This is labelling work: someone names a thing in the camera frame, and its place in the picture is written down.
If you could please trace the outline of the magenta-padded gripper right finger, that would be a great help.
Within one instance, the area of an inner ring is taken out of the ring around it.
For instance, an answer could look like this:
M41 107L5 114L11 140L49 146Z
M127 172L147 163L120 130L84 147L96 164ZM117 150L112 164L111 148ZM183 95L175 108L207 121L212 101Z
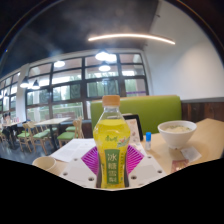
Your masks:
M165 176L165 171L152 155L147 155L143 148L128 146L125 178L128 188L143 187Z

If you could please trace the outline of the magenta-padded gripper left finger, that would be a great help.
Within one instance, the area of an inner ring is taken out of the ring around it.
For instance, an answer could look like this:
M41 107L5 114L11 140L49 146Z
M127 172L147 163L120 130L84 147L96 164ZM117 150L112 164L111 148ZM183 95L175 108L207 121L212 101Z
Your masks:
M93 147L82 157L74 157L62 171L60 176L84 188L97 186L99 160L97 148Z

